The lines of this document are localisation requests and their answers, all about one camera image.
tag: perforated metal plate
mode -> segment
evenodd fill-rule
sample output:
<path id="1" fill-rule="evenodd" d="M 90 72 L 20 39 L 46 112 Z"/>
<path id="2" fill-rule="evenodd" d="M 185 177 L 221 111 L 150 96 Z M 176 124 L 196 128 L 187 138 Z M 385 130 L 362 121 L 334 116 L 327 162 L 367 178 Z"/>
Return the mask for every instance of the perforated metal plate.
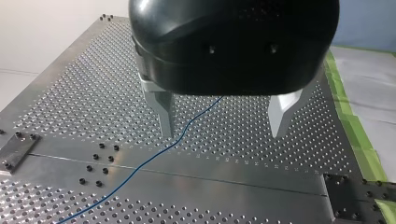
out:
<path id="1" fill-rule="evenodd" d="M 80 186 L 78 179 L 82 175 L 92 174 L 85 171 L 87 164 L 129 173 L 153 153 L 175 140 L 162 138 L 157 116 L 144 101 L 133 49 L 130 24 L 127 20 L 114 18 L 111 21 L 97 21 L 0 113 L 0 128 L 7 133 L 19 130 L 43 136 L 28 157 L 28 161 L 32 161 L 38 160 L 39 156 L 42 162 L 35 163 L 35 166 L 43 166 L 46 160 L 70 162 L 55 169 L 53 172 L 59 173 L 53 174 L 52 179 L 43 178 L 38 183 L 67 190 L 81 189 L 85 193 L 106 194 L 121 182 L 120 176 L 126 175 L 110 172 L 100 189 L 92 185 Z M 177 95 L 176 133 L 180 133 L 188 119 L 208 107 L 215 99 L 214 96 Z M 140 188 L 147 189 L 141 193 L 148 197 L 148 202 L 154 203 L 157 197 L 164 197 L 165 201 L 157 200 L 155 203 L 172 201 L 166 197 L 168 192 L 160 186 L 166 186 L 170 180 L 177 182 L 183 179 L 180 182 L 183 186 L 188 186 L 187 189 L 193 189 L 192 184 L 200 187 L 196 195 L 183 198 L 185 201 L 180 199 L 177 207 L 191 202 L 198 205 L 211 204 L 217 199 L 216 195 L 205 197 L 209 202 L 200 199 L 201 195 L 221 185 L 219 190 L 224 191 L 228 195 L 224 197 L 228 197 L 227 200 L 230 201 L 218 203 L 218 208 L 223 206 L 226 209 L 230 204 L 242 202 L 243 206 L 237 206 L 236 211 L 230 210 L 233 214 L 238 213 L 236 216 L 241 216 L 239 213 L 242 211 L 251 210 L 254 215 L 250 218 L 259 217 L 265 211 L 266 216 L 277 214 L 270 219 L 282 221 L 281 223 L 326 223 L 325 220 L 329 217 L 324 205 L 320 205 L 324 203 L 321 196 L 324 192 L 318 174 L 331 173 L 361 178 L 359 167 L 335 113 L 326 80 L 318 83 L 307 105 L 295 113 L 284 138 L 274 139 L 270 134 L 268 101 L 269 97 L 265 96 L 225 97 L 209 113 L 198 119 L 178 146 L 145 167 L 150 172 L 145 172 L 144 176 L 158 176 L 158 182 L 150 182 L 155 188 L 147 189 L 149 183 L 140 185 Z M 99 143 L 104 143 L 105 148 L 99 148 Z M 120 151 L 114 151 L 114 145 L 120 146 Z M 94 160 L 93 154 L 97 154 L 99 160 Z M 108 161 L 109 156 L 113 156 L 115 160 Z M 64 183 L 59 180 L 60 177 L 56 177 L 65 176 L 61 175 L 64 169 L 75 171 L 67 177 L 73 179 L 72 184 Z M 40 168 L 40 171 L 47 174 L 50 166 L 48 169 Z M 99 171 L 94 175 L 103 177 Z M 21 171 L 8 183 L 21 180 L 23 172 L 26 173 L 23 176 L 26 180 L 29 172 L 33 172 L 32 167 L 29 164 L 23 165 Z M 27 179 L 37 183 L 37 179 Z M 176 182 L 169 184 L 167 190 L 172 191 L 173 187 L 180 189 Z M 136 186 L 129 186 L 126 192 L 139 191 Z M 237 192 L 245 193 L 256 189 L 257 194 L 243 196 L 242 193 L 237 196 L 235 188 L 241 190 Z M 165 195 L 153 195 L 152 191 L 161 191 Z M 260 197 L 256 198 L 257 195 L 270 195 L 274 192 L 276 197 L 268 202 L 277 201 L 279 206 L 275 208 L 269 208 Z M 142 200 L 139 195 L 141 194 L 134 193 L 133 198 L 120 195 L 120 199 L 125 200 L 126 197 L 134 201 Z M 308 198 L 315 201 L 314 206 L 309 208 L 316 211 L 312 219 L 309 215 L 302 218 L 299 214 L 304 211 L 298 211 L 300 203 Z M 288 218 L 282 219 L 283 214 L 292 215 L 285 215 Z M 95 211 L 93 215 L 101 217 L 99 211 Z M 106 221 L 110 217 L 107 214 L 103 218 Z M 260 222 L 250 222 L 264 223 L 266 219 L 267 217 L 262 217 Z M 114 223 L 114 220 L 116 219 L 109 219 L 108 222 Z M 235 217 L 227 217 L 227 220 L 234 221 Z M 208 221 L 221 222 L 220 219 Z"/>

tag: metal clamp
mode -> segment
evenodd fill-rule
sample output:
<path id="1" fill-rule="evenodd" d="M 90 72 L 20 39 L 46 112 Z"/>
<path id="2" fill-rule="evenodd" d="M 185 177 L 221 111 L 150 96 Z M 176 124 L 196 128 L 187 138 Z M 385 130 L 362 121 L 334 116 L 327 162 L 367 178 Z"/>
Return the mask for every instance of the metal clamp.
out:
<path id="1" fill-rule="evenodd" d="M 268 106 L 268 118 L 273 137 L 286 135 L 294 112 L 306 105 L 317 82 L 321 80 L 322 74 L 323 70 L 320 68 L 314 79 L 299 91 L 271 96 Z"/>
<path id="2" fill-rule="evenodd" d="M 163 137 L 174 136 L 174 96 L 139 73 L 146 103 L 158 114 Z"/>

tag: black screw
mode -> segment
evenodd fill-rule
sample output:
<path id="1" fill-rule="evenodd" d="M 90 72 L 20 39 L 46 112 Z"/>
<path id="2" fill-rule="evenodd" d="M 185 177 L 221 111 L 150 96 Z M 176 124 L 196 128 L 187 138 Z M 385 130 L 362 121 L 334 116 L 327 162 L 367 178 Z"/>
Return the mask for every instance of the black screw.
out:
<path id="1" fill-rule="evenodd" d="M 324 179 L 325 179 L 325 180 L 331 180 L 331 179 L 332 179 L 332 176 L 331 176 L 331 175 L 325 175 L 325 176 L 324 176 Z"/>
<path id="2" fill-rule="evenodd" d="M 345 182 L 347 182 L 347 176 L 341 177 L 341 183 L 345 183 Z"/>
<path id="3" fill-rule="evenodd" d="M 366 196 L 371 198 L 371 197 L 373 197 L 373 193 L 371 191 L 367 191 L 366 192 Z"/>
<path id="4" fill-rule="evenodd" d="M 352 215 L 352 218 L 355 219 L 355 220 L 358 220 L 360 217 L 361 217 L 361 215 L 359 213 L 354 213 Z"/>
<path id="5" fill-rule="evenodd" d="M 96 181 L 96 187 L 102 187 L 102 181 L 100 181 L 100 180 L 98 180 L 98 181 Z"/>
<path id="6" fill-rule="evenodd" d="M 6 164 L 4 164 L 4 166 L 6 167 L 7 170 L 10 170 L 12 168 L 12 165 L 8 162 L 6 162 Z"/>
<path id="7" fill-rule="evenodd" d="M 335 216 L 335 217 L 340 217 L 340 216 L 341 216 L 341 211 L 336 211 L 336 212 L 334 213 L 334 216 Z"/>
<path id="8" fill-rule="evenodd" d="M 378 207 L 378 205 L 373 204 L 372 205 L 372 209 L 373 209 L 373 211 L 378 211 L 379 207 Z"/>

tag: white floor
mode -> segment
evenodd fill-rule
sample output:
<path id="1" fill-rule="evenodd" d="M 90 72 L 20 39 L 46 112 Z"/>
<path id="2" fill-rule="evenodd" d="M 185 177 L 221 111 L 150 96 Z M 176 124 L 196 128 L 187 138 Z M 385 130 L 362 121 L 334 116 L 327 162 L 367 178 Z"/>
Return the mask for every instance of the white floor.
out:
<path id="1" fill-rule="evenodd" d="M 0 0 L 0 111 L 100 15 L 128 17 L 128 0 Z"/>

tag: mounting plate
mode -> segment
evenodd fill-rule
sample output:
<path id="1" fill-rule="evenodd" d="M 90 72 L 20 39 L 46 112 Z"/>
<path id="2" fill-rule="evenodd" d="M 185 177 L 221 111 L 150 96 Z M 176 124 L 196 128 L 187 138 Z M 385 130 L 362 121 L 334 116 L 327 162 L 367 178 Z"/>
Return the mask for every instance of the mounting plate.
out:
<path id="1" fill-rule="evenodd" d="M 38 134 L 16 132 L 12 135 L 0 148 L 0 174 L 11 175 L 39 139 Z"/>

